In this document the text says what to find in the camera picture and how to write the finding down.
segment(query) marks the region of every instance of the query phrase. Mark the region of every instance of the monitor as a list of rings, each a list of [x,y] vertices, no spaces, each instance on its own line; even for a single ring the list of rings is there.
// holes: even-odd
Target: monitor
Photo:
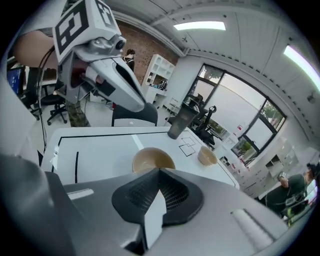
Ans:
[[[24,86],[25,67],[17,67],[9,69],[6,73],[6,78],[14,93],[21,95]]]

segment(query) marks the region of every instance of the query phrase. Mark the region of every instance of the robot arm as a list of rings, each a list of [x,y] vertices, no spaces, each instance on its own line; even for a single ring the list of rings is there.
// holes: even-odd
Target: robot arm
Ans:
[[[58,77],[65,84],[57,93],[76,103],[94,92],[132,111],[144,109],[140,84],[122,60],[126,40],[110,8],[101,0],[79,0],[53,28],[59,62]],[[87,63],[85,77],[73,77],[76,61]],[[99,76],[103,83],[96,83]]]

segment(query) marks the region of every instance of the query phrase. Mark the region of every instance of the camouflage pants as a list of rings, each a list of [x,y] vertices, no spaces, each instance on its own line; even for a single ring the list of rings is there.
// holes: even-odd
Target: camouflage pants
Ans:
[[[91,127],[85,113],[81,110],[80,101],[72,104],[66,100],[65,107],[68,112],[71,127]]]

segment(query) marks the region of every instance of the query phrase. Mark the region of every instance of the ceiling beam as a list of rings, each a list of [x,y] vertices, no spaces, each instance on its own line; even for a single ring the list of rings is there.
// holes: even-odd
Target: ceiling beam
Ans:
[[[272,23],[275,23],[288,31],[294,33],[294,35],[299,35],[300,31],[296,28],[295,24],[287,17],[284,12],[274,13],[269,9],[251,5],[248,3],[223,3],[223,2],[211,2],[211,3],[200,3],[196,5],[191,5],[183,7],[177,10],[173,10],[168,14],[155,19],[150,23],[150,26],[154,27],[161,23],[164,23],[168,19],[172,20],[177,17],[184,15],[192,15],[198,13],[237,13],[257,17],[259,19],[265,19]]]

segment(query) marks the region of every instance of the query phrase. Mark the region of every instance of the window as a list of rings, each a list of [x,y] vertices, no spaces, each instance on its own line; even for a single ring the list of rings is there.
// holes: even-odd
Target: window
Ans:
[[[215,87],[219,84],[223,75],[223,71],[208,65],[203,65],[183,101],[185,102],[189,95],[193,95],[195,97],[201,95],[203,97],[202,101],[206,103],[211,98]]]
[[[248,142],[246,136],[241,137],[239,142],[231,150],[244,164],[250,163],[258,155],[258,152],[252,144]]]
[[[198,96],[198,94],[200,94],[205,102],[213,89],[214,87],[211,84],[197,80],[195,82],[195,86],[193,87],[193,91],[191,91],[189,94],[192,94],[193,96]]]
[[[273,132],[261,119],[257,119],[253,126],[246,132],[246,136],[261,150],[272,137]]]
[[[269,101],[264,104],[261,115],[263,115],[268,122],[274,127],[276,131],[279,131],[281,125],[285,121],[285,117],[280,113],[280,111]]]
[[[223,71],[215,69],[215,68],[207,66],[207,65],[203,65],[198,76],[203,79],[209,80],[215,84],[218,84],[222,75],[223,75]]]
[[[210,129],[220,138],[235,134],[239,142],[232,151],[246,165],[269,145],[286,120],[282,111],[252,85],[206,64],[188,92],[189,97],[198,94],[203,97],[199,108],[217,108]]]

